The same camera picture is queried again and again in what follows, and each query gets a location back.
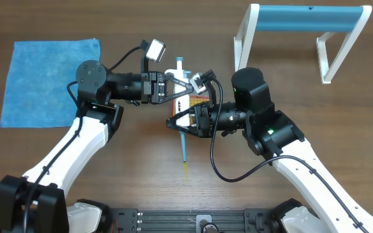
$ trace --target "black cable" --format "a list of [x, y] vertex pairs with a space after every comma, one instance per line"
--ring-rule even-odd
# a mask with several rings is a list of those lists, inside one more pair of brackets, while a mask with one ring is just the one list
[[77, 113], [78, 113], [78, 116], [80, 117], [79, 123], [78, 123], [78, 128], [75, 131], [74, 135], [71, 137], [71, 139], [63, 146], [63, 148], [60, 151], [58, 151], [58, 153], [51, 159], [51, 161], [45, 167], [43, 167], [43, 172], [38, 176], [36, 181], [32, 184], [31, 191], [30, 191], [30, 193], [27, 197], [27, 202], [25, 204], [24, 221], [23, 221], [24, 233], [27, 233], [27, 230], [28, 230], [28, 216], [30, 215], [30, 205], [31, 205], [31, 202], [33, 200], [32, 196], [37, 189], [38, 183], [40, 183], [40, 181], [43, 179], [44, 175], [49, 171], [49, 168], [54, 164], [54, 162], [57, 160], [57, 158], [65, 151], [65, 149], [67, 149], [67, 147], [70, 146], [70, 144], [73, 142], [73, 140], [79, 135], [80, 130], [82, 130], [83, 117], [82, 117], [82, 112], [81, 112], [81, 109], [80, 109], [80, 105], [78, 104], [76, 97], [74, 96], [74, 94], [70, 90], [70, 86], [72, 86], [76, 83], [77, 83], [77, 81], [69, 83], [67, 85], [67, 92], [70, 94], [71, 98], [73, 99], [73, 101], [75, 102], [75, 104], [77, 106]]
[[217, 117], [215, 119], [214, 130], [213, 130], [213, 133], [212, 133], [210, 159], [211, 159], [212, 168], [214, 168], [215, 173], [217, 174], [217, 176], [220, 179], [222, 179], [223, 181], [227, 181], [229, 183], [234, 183], [234, 182], [238, 182], [238, 181], [241, 181], [241, 180], [245, 179], [246, 177], [253, 174], [255, 171], [259, 170], [264, 165], [269, 164], [270, 162], [273, 162], [275, 160], [278, 160], [278, 159], [293, 159], [293, 160], [296, 160], [296, 161], [300, 162], [301, 164], [303, 164], [305, 167], [307, 167], [310, 170], [311, 174], [316, 175], [316, 177], [323, 183], [323, 185], [325, 185], [325, 187], [329, 190], [329, 192], [335, 197], [336, 201], [342, 206], [343, 210], [348, 214], [349, 218], [352, 219], [352, 221], [355, 223], [355, 225], [359, 229], [361, 229], [362, 232], [368, 233], [368, 231], [363, 227], [362, 223], [359, 222], [356, 219], [356, 217], [353, 215], [353, 213], [351, 213], [351, 211], [348, 209], [348, 207], [343, 203], [341, 198], [335, 193], [333, 188], [323, 179], [323, 177], [321, 175], [319, 175], [319, 173], [316, 172], [316, 169], [312, 168], [307, 162], [305, 162], [304, 160], [302, 160], [298, 157], [295, 157], [295, 156], [292, 156], [292, 155], [279, 155], [277, 157], [273, 157], [271, 159], [268, 159], [266, 161], [261, 162], [259, 165], [255, 166], [253, 169], [249, 170], [246, 174], [240, 176], [239, 178], [235, 178], [235, 179], [228, 179], [228, 178], [224, 177], [223, 175], [221, 175], [221, 173], [218, 171], [217, 167], [215, 166], [215, 162], [214, 162], [214, 142], [215, 142], [215, 135], [216, 135], [216, 132], [217, 132], [218, 120], [220, 118], [221, 105], [223, 103], [223, 88], [221, 86], [220, 81], [218, 81], [217, 79], [214, 79], [214, 78], [211, 79], [211, 80], [217, 83], [218, 89], [220, 90], [220, 107], [218, 108], [218, 114], [217, 114]]
[[135, 47], [131, 50], [129, 50], [129, 52], [127, 52], [114, 66], [110, 67], [109, 71], [112, 71], [113, 69], [115, 69], [118, 65], [120, 65], [122, 63], [122, 61], [124, 61], [132, 52], [135, 52], [136, 50], [140, 49], [140, 47]]

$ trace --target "blue towel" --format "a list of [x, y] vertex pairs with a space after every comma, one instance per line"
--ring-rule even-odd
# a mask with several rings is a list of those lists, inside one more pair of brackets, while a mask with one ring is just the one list
[[[86, 60], [100, 61], [99, 40], [15, 42], [0, 126], [70, 126], [76, 106], [66, 86], [76, 80], [77, 67]], [[77, 94], [77, 85], [72, 91]]]

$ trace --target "wooden surface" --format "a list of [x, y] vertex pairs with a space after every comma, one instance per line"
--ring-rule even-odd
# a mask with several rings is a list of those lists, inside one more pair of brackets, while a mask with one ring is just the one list
[[[111, 66], [142, 39], [157, 38], [167, 50], [154, 70], [175, 67], [183, 56], [193, 72], [213, 69], [232, 101], [233, 45], [251, 1], [0, 1], [0, 117], [14, 41], [97, 38], [101, 62]], [[259, 1], [277, 5], [366, 5], [373, 1]], [[249, 66], [264, 72], [271, 98], [305, 133], [320, 160], [346, 191], [373, 215], [373, 11], [331, 85], [320, 82], [311, 33], [257, 32]], [[342, 36], [328, 43], [334, 57]], [[120, 72], [139, 70], [140, 53]], [[273, 168], [229, 184], [209, 162], [209, 139], [186, 137], [188, 180], [179, 133], [165, 127], [170, 104], [124, 105], [119, 131], [75, 180], [67, 197], [94, 199], [112, 207], [148, 210], [241, 210], [271, 208], [298, 191]], [[67, 128], [1, 129], [0, 180], [21, 176], [64, 136]], [[216, 141], [222, 174], [237, 177], [262, 161], [241, 133]]]

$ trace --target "blue tube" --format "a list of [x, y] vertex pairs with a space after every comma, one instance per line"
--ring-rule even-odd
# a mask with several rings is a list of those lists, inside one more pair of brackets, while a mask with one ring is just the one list
[[187, 149], [185, 146], [185, 133], [182, 131], [180, 131], [179, 133], [181, 134], [182, 159], [184, 160], [184, 162], [186, 162], [187, 161]]

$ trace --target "brown tabletop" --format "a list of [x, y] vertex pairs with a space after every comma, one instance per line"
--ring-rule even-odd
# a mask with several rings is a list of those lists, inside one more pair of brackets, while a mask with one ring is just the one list
[[[101, 62], [112, 66], [142, 39], [157, 38], [167, 50], [153, 70], [213, 69], [233, 101], [233, 37], [252, 1], [0, 1], [0, 117], [14, 41], [96, 38]], [[260, 4], [365, 5], [373, 1], [259, 1]], [[316, 33], [257, 32], [248, 66], [258, 67], [271, 99], [305, 133], [316, 154], [345, 190], [373, 215], [373, 11], [330, 85], [322, 85]], [[328, 43], [334, 57], [343, 36]], [[140, 52], [120, 72], [136, 72]], [[274, 168], [262, 168], [239, 183], [216, 177], [209, 139], [186, 136], [188, 180], [181, 162], [179, 133], [165, 127], [171, 105], [127, 105], [120, 129], [87, 163], [67, 203], [94, 199], [111, 207], [143, 210], [241, 210], [272, 208], [293, 197], [296, 188]], [[0, 128], [0, 180], [21, 176], [56, 145], [67, 128]], [[263, 159], [241, 133], [218, 137], [216, 164], [237, 177]]]

